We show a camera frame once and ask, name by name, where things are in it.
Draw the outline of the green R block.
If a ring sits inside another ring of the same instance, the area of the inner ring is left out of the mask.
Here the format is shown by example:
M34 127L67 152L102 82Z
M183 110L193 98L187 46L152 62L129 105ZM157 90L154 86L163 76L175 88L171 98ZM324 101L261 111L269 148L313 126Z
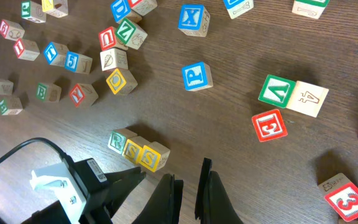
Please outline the green R block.
M136 136L137 134L135 132L132 132L126 128L114 129L110 134L108 148L112 149L118 154L122 154L127 140Z

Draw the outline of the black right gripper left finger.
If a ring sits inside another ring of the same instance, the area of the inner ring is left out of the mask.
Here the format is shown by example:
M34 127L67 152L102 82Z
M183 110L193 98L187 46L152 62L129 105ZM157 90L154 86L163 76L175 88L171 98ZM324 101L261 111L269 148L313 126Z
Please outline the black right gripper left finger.
M183 185L183 180L164 174L143 211L132 224L178 224Z

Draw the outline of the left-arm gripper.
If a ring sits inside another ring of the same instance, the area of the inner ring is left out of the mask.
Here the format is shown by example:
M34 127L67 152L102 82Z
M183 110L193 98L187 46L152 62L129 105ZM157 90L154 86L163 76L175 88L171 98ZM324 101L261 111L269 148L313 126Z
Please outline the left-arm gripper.
M76 223L80 224L111 224L111 218L115 215L129 194L145 179L146 172L142 172L140 167L128 170L107 173L109 182L108 194L104 205L109 213L96 211L94 214L88 213L81 215ZM7 224L0 217L0 224ZM22 224L71 224L61 203L54 202L43 210L36 211Z

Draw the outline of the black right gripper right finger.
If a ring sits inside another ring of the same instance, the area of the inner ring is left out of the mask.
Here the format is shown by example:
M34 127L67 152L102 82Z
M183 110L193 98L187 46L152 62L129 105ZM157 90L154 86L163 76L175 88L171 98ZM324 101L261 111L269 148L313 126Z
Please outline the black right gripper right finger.
M201 224L243 224L234 210L212 160L204 158L195 204L195 219Z

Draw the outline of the yellow S block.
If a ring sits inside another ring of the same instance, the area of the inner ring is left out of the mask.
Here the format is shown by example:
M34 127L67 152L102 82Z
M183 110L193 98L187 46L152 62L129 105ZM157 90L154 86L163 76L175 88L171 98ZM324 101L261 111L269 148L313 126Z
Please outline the yellow S block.
M169 148L154 141L143 147L143 153L140 157L139 164L152 172L156 172L165 166L169 155Z
M122 156L133 164L138 164L144 151L143 148L148 144L150 144L150 141L146 140L142 136L127 138Z

